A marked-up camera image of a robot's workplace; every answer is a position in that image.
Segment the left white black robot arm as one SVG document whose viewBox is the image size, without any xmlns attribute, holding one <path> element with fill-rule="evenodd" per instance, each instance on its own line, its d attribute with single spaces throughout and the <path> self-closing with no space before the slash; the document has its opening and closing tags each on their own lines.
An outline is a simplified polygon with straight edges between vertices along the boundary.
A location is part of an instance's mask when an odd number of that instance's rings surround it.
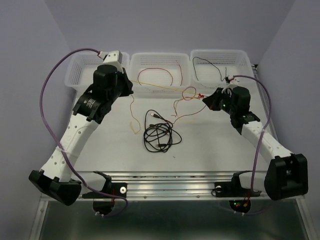
<svg viewBox="0 0 320 240">
<path fill-rule="evenodd" d="M 43 194 L 70 206 L 85 192 L 95 192 L 100 197 L 111 193 L 111 184 L 98 180 L 94 188 L 75 171 L 81 151 L 92 133 L 111 111 L 119 97 L 133 94 L 133 83 L 123 67 L 102 64 L 93 73 L 93 83 L 75 103 L 62 138 L 49 160 L 40 168 L 32 170 L 29 181 Z"/>
</svg>

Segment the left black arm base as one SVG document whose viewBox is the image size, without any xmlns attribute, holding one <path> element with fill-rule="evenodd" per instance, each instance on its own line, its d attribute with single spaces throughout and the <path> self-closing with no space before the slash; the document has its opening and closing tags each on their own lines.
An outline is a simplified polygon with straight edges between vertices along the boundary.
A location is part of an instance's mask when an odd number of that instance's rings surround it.
<svg viewBox="0 0 320 240">
<path fill-rule="evenodd" d="M 85 181 L 94 190 L 82 185 L 80 196 L 83 199 L 93 199 L 92 209 L 96 216 L 115 217 L 127 209 L 127 183 L 112 182 L 110 175 L 97 170 Z"/>
</svg>

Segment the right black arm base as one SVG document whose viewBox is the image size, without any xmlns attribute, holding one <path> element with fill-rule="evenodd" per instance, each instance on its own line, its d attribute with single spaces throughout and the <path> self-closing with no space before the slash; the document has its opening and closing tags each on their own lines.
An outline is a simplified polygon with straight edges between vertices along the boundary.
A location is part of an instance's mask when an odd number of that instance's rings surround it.
<svg viewBox="0 0 320 240">
<path fill-rule="evenodd" d="M 261 191 L 251 190 L 250 187 L 242 187 L 240 177 L 251 171 L 240 171 L 233 174 L 230 181 L 216 181 L 211 194 L 217 198 L 242 198 L 229 200 L 229 205 L 235 214 L 247 214 L 251 209 L 251 197 L 259 197 Z"/>
</svg>

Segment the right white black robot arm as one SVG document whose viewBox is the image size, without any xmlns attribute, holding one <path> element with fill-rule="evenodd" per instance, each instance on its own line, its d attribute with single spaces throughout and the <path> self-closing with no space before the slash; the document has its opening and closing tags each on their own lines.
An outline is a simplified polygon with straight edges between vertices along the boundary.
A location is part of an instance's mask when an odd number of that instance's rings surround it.
<svg viewBox="0 0 320 240">
<path fill-rule="evenodd" d="M 251 95 L 247 88 L 217 88 L 205 97 L 204 104 L 212 111 L 224 111 L 231 125 L 256 149 L 268 164 L 266 173 L 240 171 L 230 181 L 217 185 L 217 197 L 243 197 L 266 195 L 273 201 L 305 195 L 308 190 L 308 162 L 303 154 L 294 154 L 282 146 L 264 128 L 260 119 L 250 111 Z"/>
</svg>

